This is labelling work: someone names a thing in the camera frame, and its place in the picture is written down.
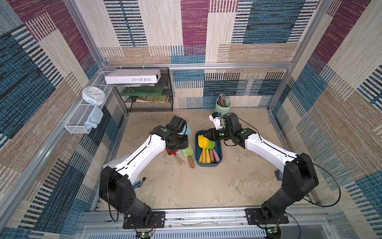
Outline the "light blue trowel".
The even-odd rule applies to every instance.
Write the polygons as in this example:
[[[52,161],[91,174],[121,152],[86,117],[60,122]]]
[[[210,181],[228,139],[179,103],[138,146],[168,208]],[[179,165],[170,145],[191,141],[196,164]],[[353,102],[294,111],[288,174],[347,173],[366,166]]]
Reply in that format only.
[[[191,135],[191,129],[190,129],[190,126],[189,126],[188,123],[186,123],[185,134],[186,134],[187,136],[190,136],[190,135]]]

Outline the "red shovel wooden handle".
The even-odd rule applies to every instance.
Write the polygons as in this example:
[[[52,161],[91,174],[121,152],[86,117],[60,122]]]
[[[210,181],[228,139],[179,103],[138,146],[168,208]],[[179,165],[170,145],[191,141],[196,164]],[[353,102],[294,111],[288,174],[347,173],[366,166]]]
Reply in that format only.
[[[166,151],[167,151],[168,155],[174,156],[181,165],[185,164],[185,162],[180,158],[180,156],[177,155],[177,150],[171,151],[170,149],[166,148]]]

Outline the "yellow shovel blue tip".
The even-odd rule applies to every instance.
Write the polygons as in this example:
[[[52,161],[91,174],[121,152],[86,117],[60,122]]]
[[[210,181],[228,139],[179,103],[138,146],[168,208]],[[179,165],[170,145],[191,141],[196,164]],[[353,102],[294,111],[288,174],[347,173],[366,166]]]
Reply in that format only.
[[[210,163],[210,154],[207,150],[209,146],[209,140],[205,138],[203,135],[198,136],[198,144],[199,147],[202,149],[202,153],[199,159],[199,163],[207,164]]]

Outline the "purple trowel pink handle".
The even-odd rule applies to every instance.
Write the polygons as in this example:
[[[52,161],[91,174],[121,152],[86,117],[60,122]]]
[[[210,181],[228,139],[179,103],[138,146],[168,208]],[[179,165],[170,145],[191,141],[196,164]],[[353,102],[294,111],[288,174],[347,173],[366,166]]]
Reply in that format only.
[[[213,152],[213,155],[214,155],[214,161],[215,161],[216,163],[219,163],[221,160],[220,160],[220,157],[219,157],[219,155],[217,154],[216,150],[213,149],[212,152]]]

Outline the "green trowel yellow handle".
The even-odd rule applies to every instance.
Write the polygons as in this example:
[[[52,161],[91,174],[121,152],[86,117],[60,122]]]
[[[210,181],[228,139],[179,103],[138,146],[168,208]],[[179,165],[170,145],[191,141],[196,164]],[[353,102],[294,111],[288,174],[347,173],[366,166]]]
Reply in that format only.
[[[211,162],[210,162],[209,150],[213,150],[214,146],[215,146],[215,143],[214,143],[213,141],[210,141],[210,140],[209,140],[209,145],[208,145],[208,147],[206,148],[206,163],[207,163],[207,164],[210,164],[210,163],[211,163]]]

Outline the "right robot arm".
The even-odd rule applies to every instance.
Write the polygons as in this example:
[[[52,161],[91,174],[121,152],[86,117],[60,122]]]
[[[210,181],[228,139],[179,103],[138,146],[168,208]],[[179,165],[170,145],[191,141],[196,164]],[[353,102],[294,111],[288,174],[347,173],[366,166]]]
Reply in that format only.
[[[319,180],[309,155],[296,154],[264,139],[256,128],[243,128],[235,113],[222,115],[214,112],[209,116],[214,127],[204,133],[210,141],[231,140],[234,146],[252,151],[277,170],[276,178],[281,181],[280,189],[261,205],[254,220],[264,223],[275,223],[285,216],[285,209],[303,199],[319,184]]]

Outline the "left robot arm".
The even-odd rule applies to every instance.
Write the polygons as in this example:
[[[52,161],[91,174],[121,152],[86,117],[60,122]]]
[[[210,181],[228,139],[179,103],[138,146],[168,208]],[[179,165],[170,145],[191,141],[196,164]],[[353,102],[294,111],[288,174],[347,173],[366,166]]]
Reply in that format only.
[[[126,213],[140,224],[148,225],[152,209],[136,197],[132,184],[150,161],[165,149],[186,149],[189,145],[188,129],[187,122],[179,116],[173,116],[166,126],[155,127],[132,155],[101,171],[99,197],[119,213]]]

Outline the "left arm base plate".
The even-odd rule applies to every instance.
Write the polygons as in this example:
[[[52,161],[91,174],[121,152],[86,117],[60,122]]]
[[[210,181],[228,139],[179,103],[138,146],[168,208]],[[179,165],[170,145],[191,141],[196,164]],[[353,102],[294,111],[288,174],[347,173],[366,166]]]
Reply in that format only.
[[[165,220],[165,211],[152,211],[142,219],[126,213],[124,215],[122,227],[123,229],[158,229],[164,228]]]

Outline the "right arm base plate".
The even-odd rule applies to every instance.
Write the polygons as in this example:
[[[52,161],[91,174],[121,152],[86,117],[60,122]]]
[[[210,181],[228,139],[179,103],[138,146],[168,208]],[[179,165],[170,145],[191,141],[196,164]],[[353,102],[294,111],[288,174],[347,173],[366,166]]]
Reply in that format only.
[[[285,211],[276,215],[262,208],[244,209],[249,225],[288,224],[289,219]]]

